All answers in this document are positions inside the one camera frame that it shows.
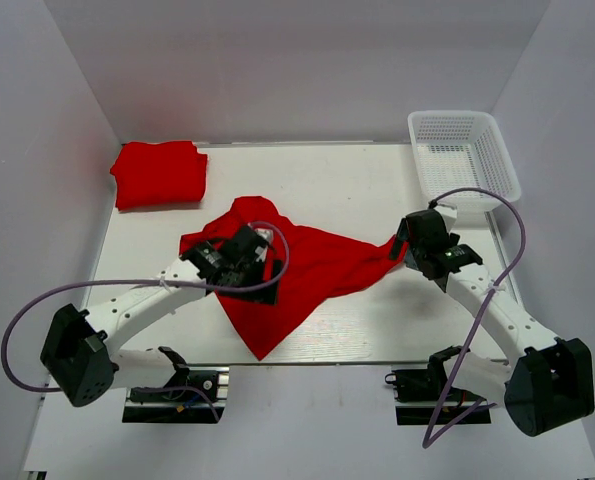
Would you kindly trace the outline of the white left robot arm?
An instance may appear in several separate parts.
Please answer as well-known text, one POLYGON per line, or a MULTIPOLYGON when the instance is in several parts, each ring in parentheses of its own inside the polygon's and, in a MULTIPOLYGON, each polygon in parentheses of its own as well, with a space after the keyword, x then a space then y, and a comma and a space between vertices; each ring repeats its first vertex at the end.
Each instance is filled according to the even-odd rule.
POLYGON ((127 280, 127 291, 77 309, 66 305, 51 322, 40 360, 74 407, 84 407, 112 389, 142 395, 191 390, 189 364, 175 350, 143 351, 126 344, 189 303, 221 293, 272 305, 290 259, 283 233, 267 222, 240 227, 230 238, 202 241, 181 253, 156 277, 127 280))

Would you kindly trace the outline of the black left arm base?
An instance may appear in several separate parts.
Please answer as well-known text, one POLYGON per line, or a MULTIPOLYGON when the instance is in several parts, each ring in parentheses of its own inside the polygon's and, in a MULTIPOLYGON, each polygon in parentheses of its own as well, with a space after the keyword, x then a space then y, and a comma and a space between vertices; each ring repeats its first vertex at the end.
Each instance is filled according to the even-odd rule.
POLYGON ((129 399, 136 403, 184 403, 203 401, 194 390, 181 390, 181 386, 193 387, 204 393, 209 400, 217 399, 219 370, 190 368, 175 369, 165 365, 150 369, 138 369, 127 383, 129 399))

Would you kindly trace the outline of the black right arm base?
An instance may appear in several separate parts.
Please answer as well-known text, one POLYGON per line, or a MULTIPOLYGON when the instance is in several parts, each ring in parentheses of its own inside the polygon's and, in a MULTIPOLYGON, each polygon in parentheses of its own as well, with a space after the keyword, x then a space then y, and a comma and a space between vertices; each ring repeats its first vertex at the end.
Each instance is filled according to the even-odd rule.
MULTIPOLYGON (((439 399, 443 386, 431 378, 426 369, 395 369, 384 377, 385 384, 394 390, 398 404, 406 406, 430 406, 439 399)), ((452 387, 445 404, 449 407, 469 406, 480 397, 465 390, 452 387)))

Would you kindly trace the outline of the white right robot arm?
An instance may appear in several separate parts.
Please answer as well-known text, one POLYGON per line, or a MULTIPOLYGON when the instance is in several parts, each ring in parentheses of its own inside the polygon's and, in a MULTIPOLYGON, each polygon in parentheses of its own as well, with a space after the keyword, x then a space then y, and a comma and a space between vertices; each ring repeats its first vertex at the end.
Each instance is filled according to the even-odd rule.
POLYGON ((473 400, 506 410, 535 437, 595 410, 592 356, 578 338, 565 340, 541 325, 500 285, 483 259, 451 232, 450 207, 404 217, 390 251, 480 321, 506 361, 482 358, 463 346, 432 354, 423 369, 392 372, 403 403, 473 400))

